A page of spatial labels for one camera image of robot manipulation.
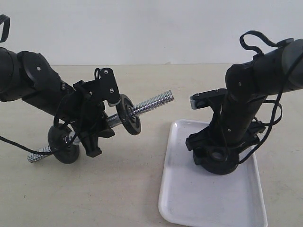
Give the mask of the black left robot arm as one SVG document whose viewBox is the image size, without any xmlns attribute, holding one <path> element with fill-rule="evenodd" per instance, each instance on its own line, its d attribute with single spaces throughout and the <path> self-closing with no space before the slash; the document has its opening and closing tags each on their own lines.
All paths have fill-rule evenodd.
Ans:
<svg viewBox="0 0 303 227">
<path fill-rule="evenodd" d="M 111 68 L 97 68 L 96 77 L 70 86 L 40 53 L 0 49 L 0 100 L 22 101 L 65 121 L 77 133 L 89 157 L 102 153 L 100 137 L 114 136 L 106 123 L 104 102 L 117 105 L 120 94 Z"/>
</svg>

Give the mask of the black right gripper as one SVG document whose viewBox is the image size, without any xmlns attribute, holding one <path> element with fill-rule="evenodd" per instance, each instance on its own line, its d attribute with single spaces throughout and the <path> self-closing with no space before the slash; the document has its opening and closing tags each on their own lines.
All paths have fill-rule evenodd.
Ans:
<svg viewBox="0 0 303 227">
<path fill-rule="evenodd" d="M 253 121 L 259 109 L 259 106 L 221 106 L 209 126 L 189 135 L 187 149 L 227 146 L 230 150 L 244 151 L 258 144 L 256 134 L 265 130 L 265 126 Z"/>
</svg>

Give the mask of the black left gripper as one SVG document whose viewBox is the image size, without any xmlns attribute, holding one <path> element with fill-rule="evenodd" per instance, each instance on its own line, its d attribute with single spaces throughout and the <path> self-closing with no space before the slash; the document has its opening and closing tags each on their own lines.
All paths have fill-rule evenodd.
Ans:
<svg viewBox="0 0 303 227">
<path fill-rule="evenodd" d="M 63 97 L 55 112 L 55 126 L 63 128 L 69 124 L 82 140 L 86 155 L 93 157 L 101 155 L 98 139 L 110 138 L 114 131 L 106 122 L 104 101 L 98 101 L 93 96 L 96 88 L 94 80 L 82 80 L 73 84 L 73 91 Z"/>
</svg>

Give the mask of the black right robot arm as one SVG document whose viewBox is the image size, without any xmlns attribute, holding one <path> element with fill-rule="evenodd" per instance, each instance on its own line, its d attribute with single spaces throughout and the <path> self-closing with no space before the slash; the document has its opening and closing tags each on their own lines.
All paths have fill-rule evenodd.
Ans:
<svg viewBox="0 0 303 227">
<path fill-rule="evenodd" d="M 265 125 L 253 118 L 267 97 L 303 88 L 302 53 L 302 39 L 283 40 L 267 54 L 258 53 L 252 61 L 232 65 L 225 74 L 225 88 L 192 95 L 192 109 L 210 107 L 214 114 L 209 126 L 189 135 L 187 149 L 258 143 L 254 134 Z"/>
</svg>

